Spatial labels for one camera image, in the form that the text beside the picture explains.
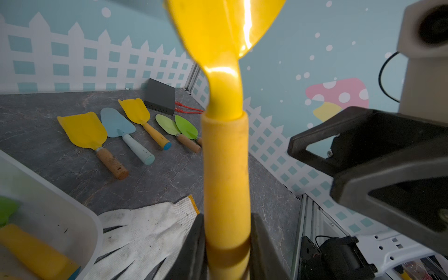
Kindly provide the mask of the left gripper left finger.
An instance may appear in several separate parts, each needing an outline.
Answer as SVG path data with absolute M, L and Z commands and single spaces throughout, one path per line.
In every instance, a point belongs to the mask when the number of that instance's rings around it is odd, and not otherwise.
M 181 251 L 165 280 L 206 280 L 207 253 L 204 215 L 197 215 Z

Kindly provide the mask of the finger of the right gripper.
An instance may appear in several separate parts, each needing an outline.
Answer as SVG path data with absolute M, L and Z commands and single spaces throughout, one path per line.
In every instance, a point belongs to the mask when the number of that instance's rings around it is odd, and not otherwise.
M 433 251 L 448 253 L 448 138 L 393 152 L 334 176 L 331 198 Z
M 400 113 L 348 107 L 324 123 L 293 136 L 290 157 L 331 177 L 381 156 L 446 135 L 448 126 Z M 332 138 L 327 158 L 308 146 Z

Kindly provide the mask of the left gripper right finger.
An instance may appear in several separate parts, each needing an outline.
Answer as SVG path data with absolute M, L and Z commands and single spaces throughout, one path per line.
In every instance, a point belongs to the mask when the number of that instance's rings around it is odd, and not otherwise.
M 249 274 L 251 280 L 289 280 L 259 214 L 251 214 Z

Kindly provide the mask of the green trowel wooden handle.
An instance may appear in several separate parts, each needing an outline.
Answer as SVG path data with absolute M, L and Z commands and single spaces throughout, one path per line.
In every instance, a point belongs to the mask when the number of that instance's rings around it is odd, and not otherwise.
M 202 145 L 202 138 L 199 137 L 198 129 L 185 118 L 176 115 L 175 122 L 180 132 L 191 140 L 195 140 L 198 145 Z

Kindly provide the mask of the light green trowel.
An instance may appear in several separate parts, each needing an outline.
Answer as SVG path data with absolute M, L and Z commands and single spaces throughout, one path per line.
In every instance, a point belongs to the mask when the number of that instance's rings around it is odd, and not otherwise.
M 190 140 L 188 137 L 186 137 L 184 134 L 181 133 L 181 131 L 178 129 L 176 123 L 161 114 L 157 114 L 155 117 L 157 123 L 170 135 L 174 135 L 177 140 L 182 143 L 185 147 L 189 148 L 194 153 L 198 154 L 201 151 L 201 148 L 198 144 Z

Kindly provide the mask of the white plastic storage box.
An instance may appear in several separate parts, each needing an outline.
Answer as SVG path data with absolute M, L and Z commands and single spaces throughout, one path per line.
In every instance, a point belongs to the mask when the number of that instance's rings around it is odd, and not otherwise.
M 80 265 L 84 280 L 103 242 L 98 216 L 38 174 L 1 152 L 1 196 L 20 204 L 9 222 Z

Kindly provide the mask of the light blue trowel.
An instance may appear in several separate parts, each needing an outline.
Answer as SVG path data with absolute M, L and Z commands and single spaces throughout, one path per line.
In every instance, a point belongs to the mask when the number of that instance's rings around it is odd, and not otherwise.
M 151 165 L 154 163 L 155 156 L 133 139 L 131 134 L 136 132 L 136 128 L 120 112 L 114 108 L 106 107 L 101 109 L 100 118 L 109 138 L 121 137 L 143 164 Z

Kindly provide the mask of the yellow shovel wooden handle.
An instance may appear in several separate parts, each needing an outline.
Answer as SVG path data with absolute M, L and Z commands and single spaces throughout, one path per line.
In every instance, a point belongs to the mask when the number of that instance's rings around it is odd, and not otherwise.
M 114 157 L 103 144 L 108 136 L 107 131 L 94 112 L 69 116 L 58 116 L 57 120 L 70 141 L 80 148 L 92 149 L 101 162 L 118 180 L 128 177 L 128 170 Z

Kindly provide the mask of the large yellow shovel yellow handle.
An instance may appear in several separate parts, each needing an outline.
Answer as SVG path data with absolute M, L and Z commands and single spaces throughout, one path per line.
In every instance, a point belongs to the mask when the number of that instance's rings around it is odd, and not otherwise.
M 204 222 L 213 280 L 246 280 L 250 260 L 249 118 L 239 60 L 264 36 L 283 1 L 167 1 L 210 99 L 201 116 Z

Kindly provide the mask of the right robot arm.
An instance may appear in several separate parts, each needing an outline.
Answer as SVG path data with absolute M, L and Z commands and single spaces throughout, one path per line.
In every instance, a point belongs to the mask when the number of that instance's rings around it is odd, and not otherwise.
M 448 252 L 448 122 L 348 107 L 293 136 L 288 155 L 332 178 L 331 198 L 386 233 L 330 238 L 302 261 L 310 280 L 372 280 Z

